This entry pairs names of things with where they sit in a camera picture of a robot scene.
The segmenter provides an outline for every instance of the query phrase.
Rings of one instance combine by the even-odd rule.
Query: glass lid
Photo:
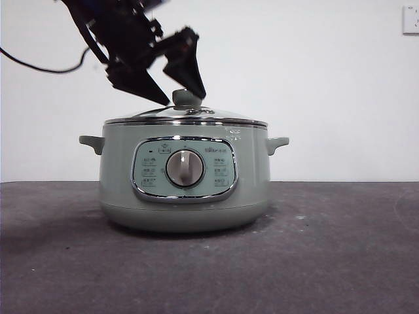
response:
[[[138,122],[143,122],[145,124],[148,122],[150,122],[150,124],[154,124],[155,122],[173,122],[173,124],[176,122],[214,122],[222,124],[268,126],[266,122],[252,120],[236,113],[202,107],[202,100],[188,90],[174,91],[173,103],[175,104],[174,106],[146,111],[126,118],[111,119],[106,121],[105,124],[135,124]]]

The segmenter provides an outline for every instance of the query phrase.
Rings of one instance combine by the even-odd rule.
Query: lid knob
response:
[[[199,109],[202,99],[196,97],[188,90],[175,90],[172,94],[175,110],[185,110],[188,108]]]

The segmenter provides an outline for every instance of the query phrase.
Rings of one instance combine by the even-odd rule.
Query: control panel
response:
[[[222,200],[234,190],[237,167],[231,145],[208,137],[161,137],[140,143],[132,184],[149,201]]]

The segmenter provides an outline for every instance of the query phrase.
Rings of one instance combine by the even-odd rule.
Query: rotary knob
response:
[[[169,157],[166,173],[174,184],[191,186],[197,183],[204,172],[201,157],[191,150],[180,150]]]

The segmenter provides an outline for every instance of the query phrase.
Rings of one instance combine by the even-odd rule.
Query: robotic arm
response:
[[[147,72],[157,57],[165,55],[168,64],[163,72],[197,97],[205,98],[196,61],[199,36],[186,27],[163,39],[161,25],[145,15],[165,0],[62,1],[90,49],[107,64],[114,88],[167,105],[169,99]],[[98,43],[106,47],[109,58]]]

